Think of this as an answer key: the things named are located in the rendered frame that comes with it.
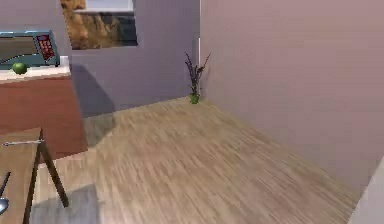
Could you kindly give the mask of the framed wall picture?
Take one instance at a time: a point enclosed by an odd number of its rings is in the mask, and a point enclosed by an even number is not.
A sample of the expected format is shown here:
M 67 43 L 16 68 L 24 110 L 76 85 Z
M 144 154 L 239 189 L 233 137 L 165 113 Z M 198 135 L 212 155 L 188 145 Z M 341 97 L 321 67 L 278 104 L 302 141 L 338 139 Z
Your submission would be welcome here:
M 137 46 L 136 0 L 60 0 L 73 50 Z

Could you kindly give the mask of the silver spoon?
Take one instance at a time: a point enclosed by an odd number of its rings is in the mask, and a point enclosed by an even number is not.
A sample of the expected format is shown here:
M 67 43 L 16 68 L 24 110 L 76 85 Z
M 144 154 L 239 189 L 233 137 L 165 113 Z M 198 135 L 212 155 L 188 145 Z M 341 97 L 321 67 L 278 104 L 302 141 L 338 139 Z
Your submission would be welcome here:
M 2 215 L 8 209 L 9 206 L 9 200 L 5 198 L 3 194 L 5 192 L 5 188 L 7 186 L 10 175 L 10 172 L 6 173 L 2 185 L 0 186 L 0 215 Z

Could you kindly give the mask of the green apple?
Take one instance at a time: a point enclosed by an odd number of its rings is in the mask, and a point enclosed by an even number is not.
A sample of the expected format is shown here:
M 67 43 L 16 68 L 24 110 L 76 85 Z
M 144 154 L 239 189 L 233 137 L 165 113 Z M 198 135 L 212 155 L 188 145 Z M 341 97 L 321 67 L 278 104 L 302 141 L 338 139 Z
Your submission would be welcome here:
M 14 63 L 12 65 L 12 70 L 18 75 L 25 74 L 27 72 L 27 69 L 28 69 L 28 66 L 21 62 Z

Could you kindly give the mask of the purple house plant green pot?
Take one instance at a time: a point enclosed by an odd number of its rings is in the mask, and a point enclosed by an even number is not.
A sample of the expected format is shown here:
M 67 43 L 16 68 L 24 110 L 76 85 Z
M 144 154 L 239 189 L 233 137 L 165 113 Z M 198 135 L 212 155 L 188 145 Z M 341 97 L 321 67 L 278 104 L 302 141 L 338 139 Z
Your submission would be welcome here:
M 186 57 L 187 57 L 187 59 L 185 61 L 185 64 L 188 68 L 189 77 L 190 77 L 190 81 L 191 81 L 191 84 L 189 85 L 189 87 L 191 89 L 191 93 L 189 95 L 190 102 L 192 104 L 198 104 L 199 100 L 200 100 L 200 79 L 201 79 L 201 76 L 202 76 L 202 74 L 206 68 L 206 64 L 210 58 L 210 55 L 207 56 L 207 58 L 205 59 L 205 62 L 202 66 L 200 66 L 198 64 L 193 64 L 192 59 L 188 53 L 186 53 Z

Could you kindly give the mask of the silver knife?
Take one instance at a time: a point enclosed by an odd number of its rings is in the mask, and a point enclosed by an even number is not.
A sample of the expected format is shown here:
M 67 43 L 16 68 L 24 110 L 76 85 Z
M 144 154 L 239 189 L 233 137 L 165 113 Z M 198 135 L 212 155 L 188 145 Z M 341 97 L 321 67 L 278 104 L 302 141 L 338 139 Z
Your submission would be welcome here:
M 4 147 L 8 146 L 14 146 L 14 145 L 23 145 L 23 144 L 41 144 L 44 140 L 38 139 L 38 140 L 30 140 L 30 141 L 13 141 L 13 142 L 4 142 L 1 145 Z

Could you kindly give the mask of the red-brown kitchen cabinet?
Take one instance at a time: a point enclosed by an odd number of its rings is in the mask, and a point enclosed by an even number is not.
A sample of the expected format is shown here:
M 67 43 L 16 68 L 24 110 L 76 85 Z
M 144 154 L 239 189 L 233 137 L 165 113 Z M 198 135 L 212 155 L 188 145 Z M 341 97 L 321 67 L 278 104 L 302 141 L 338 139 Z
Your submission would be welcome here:
M 57 67 L 32 67 L 23 75 L 0 70 L 0 135 L 38 127 L 54 159 L 87 150 L 67 56 Z

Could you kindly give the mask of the brown wooden table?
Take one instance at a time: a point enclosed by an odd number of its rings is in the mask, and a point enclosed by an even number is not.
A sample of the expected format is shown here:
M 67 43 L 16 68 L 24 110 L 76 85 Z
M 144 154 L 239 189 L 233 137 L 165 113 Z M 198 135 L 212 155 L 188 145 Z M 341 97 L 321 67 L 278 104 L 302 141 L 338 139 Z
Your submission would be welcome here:
M 41 144 L 4 147 L 4 142 L 44 140 Z M 37 170 L 43 158 L 64 208 L 69 200 L 48 151 L 41 127 L 0 135 L 0 186 L 7 172 L 10 178 L 3 196 L 9 200 L 8 209 L 0 215 L 0 224 L 29 224 Z

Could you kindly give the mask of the teal microwave oven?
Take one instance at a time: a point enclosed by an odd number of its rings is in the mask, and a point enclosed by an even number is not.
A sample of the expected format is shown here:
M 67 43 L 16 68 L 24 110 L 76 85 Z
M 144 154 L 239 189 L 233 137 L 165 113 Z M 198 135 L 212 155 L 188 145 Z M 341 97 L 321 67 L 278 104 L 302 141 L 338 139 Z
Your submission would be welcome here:
M 14 63 L 28 67 L 58 67 L 60 55 L 53 31 L 0 30 L 0 70 L 9 70 Z

